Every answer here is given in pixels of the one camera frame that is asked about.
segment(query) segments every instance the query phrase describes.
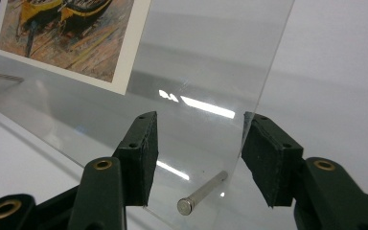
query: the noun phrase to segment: postcard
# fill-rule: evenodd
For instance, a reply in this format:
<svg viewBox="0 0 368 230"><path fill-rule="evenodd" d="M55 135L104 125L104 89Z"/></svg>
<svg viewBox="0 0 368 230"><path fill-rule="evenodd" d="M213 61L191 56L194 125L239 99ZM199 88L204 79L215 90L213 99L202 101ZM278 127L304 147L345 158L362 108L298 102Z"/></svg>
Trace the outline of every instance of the postcard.
<svg viewBox="0 0 368 230"><path fill-rule="evenodd" d="M0 55L125 94L150 0L1 0Z"/></svg>

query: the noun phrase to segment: white border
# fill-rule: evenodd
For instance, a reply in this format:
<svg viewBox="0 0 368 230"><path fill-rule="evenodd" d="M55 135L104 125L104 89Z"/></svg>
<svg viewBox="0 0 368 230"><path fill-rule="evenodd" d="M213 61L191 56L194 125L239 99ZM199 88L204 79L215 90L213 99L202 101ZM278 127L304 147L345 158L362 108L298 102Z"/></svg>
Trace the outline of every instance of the white border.
<svg viewBox="0 0 368 230"><path fill-rule="evenodd" d="M32 66L39 67L62 76L89 83L100 88L110 90L122 95L127 92L127 84L129 82L130 73L133 67L133 62L137 53L142 31L145 27L146 17L149 12L151 0L134 0L132 11L130 13L129 20L127 22L124 41L122 44L121 52L118 57L117 66L113 75L112 82L104 80L97 80L92 77L88 77L70 70L65 70L56 67L51 64L47 64L38 60L34 60L27 57L22 57L10 52L0 50L0 55L12 58L21 62L31 64ZM0 5L0 34L2 30L3 19L5 16L5 10L8 5L8 0L2 0Z"/></svg>

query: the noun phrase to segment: transparent acrylic sheet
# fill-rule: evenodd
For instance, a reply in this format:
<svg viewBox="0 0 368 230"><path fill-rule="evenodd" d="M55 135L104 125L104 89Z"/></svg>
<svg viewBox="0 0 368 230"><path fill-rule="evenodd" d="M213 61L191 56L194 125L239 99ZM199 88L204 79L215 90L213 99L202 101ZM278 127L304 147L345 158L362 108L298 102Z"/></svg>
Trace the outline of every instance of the transparent acrylic sheet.
<svg viewBox="0 0 368 230"><path fill-rule="evenodd" d="M125 96L0 57L1 74L25 78L0 80L0 111L82 166L111 155L135 117L157 111L147 209L174 229L214 229L226 183L187 217L176 203L232 174L243 113L258 104L292 2L153 0Z"/></svg>

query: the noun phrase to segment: thin metal rod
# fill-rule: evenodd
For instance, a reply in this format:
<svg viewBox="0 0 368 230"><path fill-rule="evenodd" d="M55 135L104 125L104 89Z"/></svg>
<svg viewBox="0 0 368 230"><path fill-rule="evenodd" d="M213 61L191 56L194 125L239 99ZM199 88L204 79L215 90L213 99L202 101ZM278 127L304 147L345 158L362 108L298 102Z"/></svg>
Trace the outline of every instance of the thin metal rod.
<svg viewBox="0 0 368 230"><path fill-rule="evenodd" d="M10 75L2 75L2 74L0 74L0 79L10 80L10 81L18 81L18 82L24 81L24 79L20 78L20 77L15 77L15 76L10 76Z"/></svg>
<svg viewBox="0 0 368 230"><path fill-rule="evenodd" d="M183 216L188 216L192 213L197 204L210 194L219 184L228 177L228 172L222 171L214 178L204 184L201 188L193 192L190 196L182 198L177 202L177 210Z"/></svg>

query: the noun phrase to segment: brown ground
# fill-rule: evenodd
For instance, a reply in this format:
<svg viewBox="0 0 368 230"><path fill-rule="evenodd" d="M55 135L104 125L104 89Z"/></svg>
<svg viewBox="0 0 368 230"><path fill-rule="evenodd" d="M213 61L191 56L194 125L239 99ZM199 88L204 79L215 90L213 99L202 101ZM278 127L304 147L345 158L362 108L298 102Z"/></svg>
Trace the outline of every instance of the brown ground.
<svg viewBox="0 0 368 230"><path fill-rule="evenodd" d="M25 56L27 34L15 39L20 1L8 3L0 34L0 50ZM61 34L57 23L49 23L34 37L32 59L111 82L133 0L113 0L106 12L84 36Z"/></svg>

